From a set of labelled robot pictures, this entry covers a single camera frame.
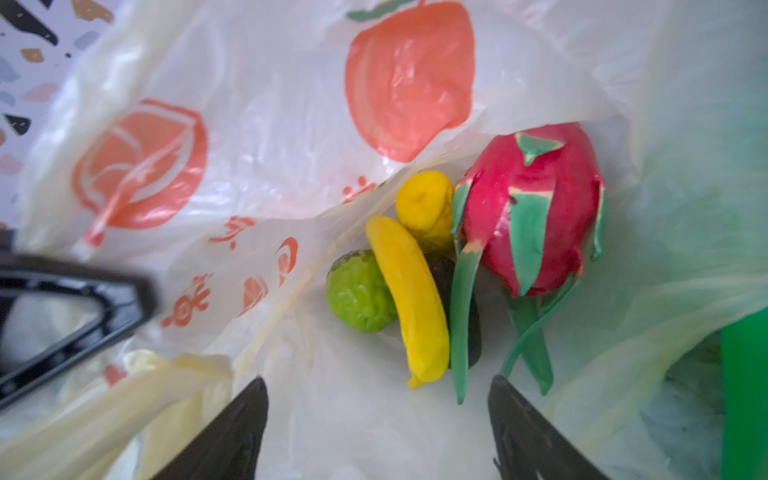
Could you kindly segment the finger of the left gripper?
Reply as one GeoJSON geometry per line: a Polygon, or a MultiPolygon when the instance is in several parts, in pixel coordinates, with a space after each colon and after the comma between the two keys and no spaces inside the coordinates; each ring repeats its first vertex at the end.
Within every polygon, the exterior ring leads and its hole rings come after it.
{"type": "Polygon", "coordinates": [[[157,306],[147,273],[2,253],[2,407],[130,338],[157,306]]]}

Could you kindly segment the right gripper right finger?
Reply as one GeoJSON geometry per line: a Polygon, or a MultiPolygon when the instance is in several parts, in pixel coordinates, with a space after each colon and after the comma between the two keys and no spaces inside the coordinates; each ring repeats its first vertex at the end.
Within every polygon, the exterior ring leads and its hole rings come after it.
{"type": "Polygon", "coordinates": [[[503,479],[607,480],[501,375],[491,383],[488,409],[503,479]]]}

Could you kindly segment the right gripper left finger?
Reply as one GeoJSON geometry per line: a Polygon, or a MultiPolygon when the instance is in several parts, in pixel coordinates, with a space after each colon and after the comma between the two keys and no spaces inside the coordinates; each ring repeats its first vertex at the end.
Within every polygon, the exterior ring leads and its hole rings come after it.
{"type": "Polygon", "coordinates": [[[253,479],[268,409],[266,383],[257,377],[155,477],[160,480],[253,479]]]}

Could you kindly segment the yellow banana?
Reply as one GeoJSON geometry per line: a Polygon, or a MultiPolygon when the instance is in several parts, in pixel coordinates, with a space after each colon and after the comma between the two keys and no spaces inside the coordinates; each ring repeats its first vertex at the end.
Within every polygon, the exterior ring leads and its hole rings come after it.
{"type": "Polygon", "coordinates": [[[417,390],[448,370],[450,341],[441,297],[421,248],[398,221],[374,216],[365,233],[396,306],[410,371],[407,386],[417,390]]]}

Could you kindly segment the cream plastic bag orange print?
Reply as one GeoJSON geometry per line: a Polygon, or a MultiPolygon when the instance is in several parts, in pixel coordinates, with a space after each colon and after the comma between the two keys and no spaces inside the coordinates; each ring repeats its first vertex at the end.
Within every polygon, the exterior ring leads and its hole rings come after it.
{"type": "Polygon", "coordinates": [[[480,269],[464,402],[324,299],[420,171],[577,122],[603,253],[511,384],[611,479],[723,479],[722,330],[767,311],[763,1],[5,1],[13,250],[144,272],[134,334],[6,409],[5,479],[149,479],[255,378],[256,479],[496,479],[516,340],[480,269]]]}

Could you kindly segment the green custard apple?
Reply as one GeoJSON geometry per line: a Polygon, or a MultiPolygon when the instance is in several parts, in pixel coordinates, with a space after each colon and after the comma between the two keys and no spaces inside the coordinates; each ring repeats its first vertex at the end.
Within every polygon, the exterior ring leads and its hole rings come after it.
{"type": "Polygon", "coordinates": [[[379,333],[398,319],[372,250],[356,250],[338,258],[326,276],[325,295],[332,313],[360,333],[379,333]]]}

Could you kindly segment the pink dragon fruit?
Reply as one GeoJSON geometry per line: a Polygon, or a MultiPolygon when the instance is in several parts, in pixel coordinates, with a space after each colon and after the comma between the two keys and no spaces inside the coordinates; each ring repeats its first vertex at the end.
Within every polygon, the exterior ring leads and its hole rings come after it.
{"type": "Polygon", "coordinates": [[[523,359],[541,394],[553,384],[543,328],[584,274],[587,247],[603,251],[605,183],[579,123],[495,137],[455,188],[457,259],[450,303],[450,353],[457,401],[469,379],[469,315],[477,271],[501,282],[516,340],[501,368],[523,359]]]}

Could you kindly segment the yellow lemon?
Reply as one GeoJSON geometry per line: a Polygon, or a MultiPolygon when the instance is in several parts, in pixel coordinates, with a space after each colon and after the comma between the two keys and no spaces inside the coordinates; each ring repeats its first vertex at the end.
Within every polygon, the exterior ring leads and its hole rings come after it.
{"type": "Polygon", "coordinates": [[[453,249],[453,195],[451,180],[439,171],[415,175],[397,195],[398,219],[425,253],[447,253],[453,249]]]}

